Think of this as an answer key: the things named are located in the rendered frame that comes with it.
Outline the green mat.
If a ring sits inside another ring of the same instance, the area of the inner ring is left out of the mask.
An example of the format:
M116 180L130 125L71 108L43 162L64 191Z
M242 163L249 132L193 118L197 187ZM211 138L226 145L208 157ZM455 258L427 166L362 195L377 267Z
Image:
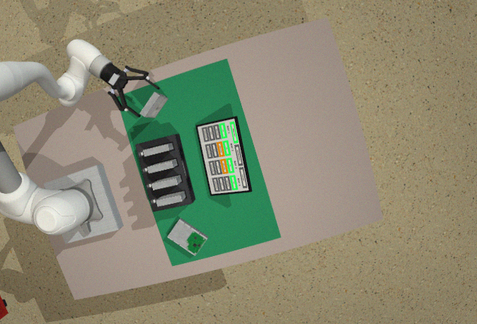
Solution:
M195 201L152 211L172 266L281 238L228 60L154 84L160 89L149 84L124 95L138 114L154 92L165 95L168 100L155 118L121 114L148 201L135 144L180 135ZM252 192L210 196L196 125L233 116L238 117ZM180 218L208 236L196 256L167 237Z

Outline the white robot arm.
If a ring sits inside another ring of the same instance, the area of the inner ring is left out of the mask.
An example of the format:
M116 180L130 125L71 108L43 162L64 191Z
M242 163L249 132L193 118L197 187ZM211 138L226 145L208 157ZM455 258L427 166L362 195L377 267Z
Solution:
M37 82L63 106L76 105L91 74L101 79L102 70L112 62L84 40L72 40L66 52L70 58L69 68L57 82L41 63L0 62L0 102ZM25 173L17 171L1 141L0 213L15 221L36 225L43 233L52 236L67 233L79 225L89 233L89 222L103 218L90 180L60 190L38 187Z

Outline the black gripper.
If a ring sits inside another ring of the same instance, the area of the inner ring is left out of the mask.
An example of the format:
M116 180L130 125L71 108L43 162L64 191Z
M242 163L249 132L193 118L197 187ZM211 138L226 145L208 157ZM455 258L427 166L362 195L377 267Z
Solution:
M102 72L100 74L100 78L107 83L109 78L111 77L112 73L114 71L116 71L117 69L118 68L116 66L114 66L113 64L108 64L102 70ZM156 86L154 83L149 81L150 77L148 77L149 72L147 72L147 71L133 69L133 68L130 68L129 66L125 66L124 71L121 71L120 69L118 69L118 70L119 70L118 75L120 75L120 77L119 77L119 79L117 80L117 82L115 83L114 86L111 85L110 83L108 83L112 87L111 90L108 91L108 94L112 97L112 99L114 100L116 106L118 107L118 109L120 111L124 111L124 110L125 111L130 111L134 115L136 115L137 117L141 117L140 114L138 114L132 108L127 106L127 102L125 100L125 96L124 96L124 93L123 93L123 89L125 88L125 85L128 83L128 81L131 81L131 80L145 80L148 83L150 83L153 87L155 87L156 89L159 90L160 88L158 86ZM129 71L139 73L139 74L143 74L143 76L127 76L126 72L129 72ZM121 105L120 101L118 100L117 96L115 95L115 92L114 92L115 89L117 89L117 92L119 93L122 105Z

